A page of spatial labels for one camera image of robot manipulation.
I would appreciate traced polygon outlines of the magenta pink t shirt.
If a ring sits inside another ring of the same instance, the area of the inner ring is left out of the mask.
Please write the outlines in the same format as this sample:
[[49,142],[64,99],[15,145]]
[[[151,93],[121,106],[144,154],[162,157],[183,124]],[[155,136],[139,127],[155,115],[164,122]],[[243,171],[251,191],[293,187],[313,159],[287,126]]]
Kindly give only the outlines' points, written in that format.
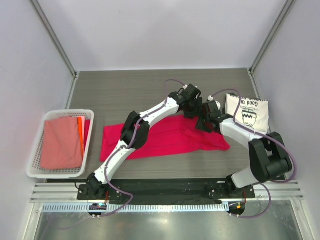
[[127,159],[186,154],[195,151],[227,151],[230,145],[218,133],[196,129],[198,118],[169,116],[149,130],[146,144]]

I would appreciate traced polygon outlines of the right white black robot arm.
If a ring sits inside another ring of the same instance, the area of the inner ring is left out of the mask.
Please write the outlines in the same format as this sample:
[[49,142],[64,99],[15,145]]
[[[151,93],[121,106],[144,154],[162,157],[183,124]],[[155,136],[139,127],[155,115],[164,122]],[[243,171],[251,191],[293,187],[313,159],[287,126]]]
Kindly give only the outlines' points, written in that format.
[[196,113],[198,130],[229,137],[248,149],[249,166],[225,179],[225,191],[231,198],[238,197],[248,186],[275,181],[293,169],[279,133],[262,133],[240,124],[232,115],[222,114],[215,100],[200,104]]

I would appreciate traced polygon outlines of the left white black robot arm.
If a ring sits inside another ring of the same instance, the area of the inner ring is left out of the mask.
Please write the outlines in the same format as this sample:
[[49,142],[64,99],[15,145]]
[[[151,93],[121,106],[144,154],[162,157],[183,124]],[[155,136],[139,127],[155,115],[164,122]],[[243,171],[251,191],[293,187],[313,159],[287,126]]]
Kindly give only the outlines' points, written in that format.
[[114,150],[104,163],[86,179],[88,192],[100,200],[111,186],[110,181],[122,163],[136,150],[141,149],[148,140],[150,129],[180,111],[191,112],[202,103],[201,91],[189,84],[179,91],[171,92],[161,103],[144,112],[132,111],[120,132],[120,138]]

